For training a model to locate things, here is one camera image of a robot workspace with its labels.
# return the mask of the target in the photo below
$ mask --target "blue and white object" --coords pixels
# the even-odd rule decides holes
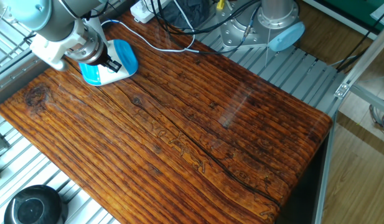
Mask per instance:
[[[292,46],[305,32],[304,23],[298,22],[277,35],[269,42],[269,48],[274,52],[282,51]]]
[[[102,65],[87,65],[80,63],[81,73],[84,80],[94,86],[102,86],[124,78],[128,78],[136,73],[138,61],[132,51],[131,46],[124,40],[111,40],[108,42],[108,54],[112,60],[122,64],[116,73]]]

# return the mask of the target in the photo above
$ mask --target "blue cap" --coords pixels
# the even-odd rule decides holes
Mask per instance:
[[[13,16],[28,28],[38,31],[52,15],[52,0],[8,0]]]
[[[304,24],[302,22],[298,22],[271,40],[269,42],[269,48],[275,52],[284,50],[292,46],[293,43],[300,39],[304,31]]]

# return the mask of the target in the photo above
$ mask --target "metal wire rack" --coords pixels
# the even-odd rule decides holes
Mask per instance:
[[[29,48],[24,42],[29,34],[30,30],[15,20],[8,7],[0,1],[0,68]]]

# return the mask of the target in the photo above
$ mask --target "glossy wooden surface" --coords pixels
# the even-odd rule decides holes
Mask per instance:
[[[175,47],[157,23],[121,20]],[[135,76],[94,87],[74,64],[50,69],[0,114],[121,223],[274,223],[331,119],[221,55],[106,33],[133,46]]]

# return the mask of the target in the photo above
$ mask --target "black bowl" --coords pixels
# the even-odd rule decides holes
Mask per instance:
[[[68,208],[55,189],[35,185],[21,190],[5,211],[4,224],[63,224]]]

